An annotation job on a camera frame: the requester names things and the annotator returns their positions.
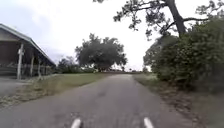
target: post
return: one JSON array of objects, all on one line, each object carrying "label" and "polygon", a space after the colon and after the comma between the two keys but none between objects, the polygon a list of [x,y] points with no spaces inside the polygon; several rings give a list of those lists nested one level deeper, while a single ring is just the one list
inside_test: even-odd
[{"label": "post", "polygon": [[20,49],[18,50],[18,54],[19,54],[19,60],[18,60],[18,67],[17,67],[17,79],[21,79],[21,67],[22,67],[22,60],[23,60],[23,47],[24,44],[21,43]]},{"label": "post", "polygon": [[34,55],[32,55],[31,64],[30,64],[30,76],[33,76],[33,63],[34,63]]},{"label": "post", "polygon": [[41,60],[40,60],[40,58],[38,58],[38,77],[39,78],[41,78],[41,71],[40,71],[41,65],[40,65],[40,63],[41,63]]}]

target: tree trunk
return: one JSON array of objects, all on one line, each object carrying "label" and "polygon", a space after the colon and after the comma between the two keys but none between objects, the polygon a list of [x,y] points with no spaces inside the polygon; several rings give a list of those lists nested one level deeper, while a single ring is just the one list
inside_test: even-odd
[{"label": "tree trunk", "polygon": [[170,9],[172,16],[173,16],[173,20],[175,21],[179,35],[183,35],[186,32],[186,29],[184,26],[184,20],[183,20],[182,16],[179,14],[179,11],[177,10],[175,0],[166,0],[166,3]]}]

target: roof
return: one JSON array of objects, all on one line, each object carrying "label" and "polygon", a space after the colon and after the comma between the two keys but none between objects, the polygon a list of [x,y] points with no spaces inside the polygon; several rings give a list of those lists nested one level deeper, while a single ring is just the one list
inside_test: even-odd
[{"label": "roof", "polygon": [[8,31],[9,33],[29,42],[33,47],[35,47],[44,57],[46,57],[52,64],[55,65],[55,63],[40,49],[40,47],[32,40],[32,38],[4,25],[4,24],[1,24],[0,23],[0,28],[5,30],[5,31]]}]

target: asphalt road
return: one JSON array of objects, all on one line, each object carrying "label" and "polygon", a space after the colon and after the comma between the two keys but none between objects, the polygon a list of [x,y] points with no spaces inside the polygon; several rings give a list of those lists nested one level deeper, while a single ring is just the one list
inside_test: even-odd
[{"label": "asphalt road", "polygon": [[84,128],[143,128],[144,117],[155,128],[194,128],[130,75],[1,109],[0,128],[69,128],[76,117]]},{"label": "asphalt road", "polygon": [[13,93],[16,88],[28,84],[25,80],[0,77],[0,96]]}]

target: overcast sky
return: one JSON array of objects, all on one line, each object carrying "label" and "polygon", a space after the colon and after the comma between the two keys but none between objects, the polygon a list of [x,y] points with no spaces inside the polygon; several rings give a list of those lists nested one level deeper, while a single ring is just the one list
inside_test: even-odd
[{"label": "overcast sky", "polygon": [[[145,36],[146,25],[140,31],[128,29],[130,19],[113,22],[126,0],[0,0],[0,22],[28,36],[57,62],[65,56],[75,56],[74,49],[90,33],[99,37],[116,37],[127,54],[127,68],[141,70],[145,51],[152,45]],[[176,0],[183,17],[194,16],[198,5],[209,0]]]}]

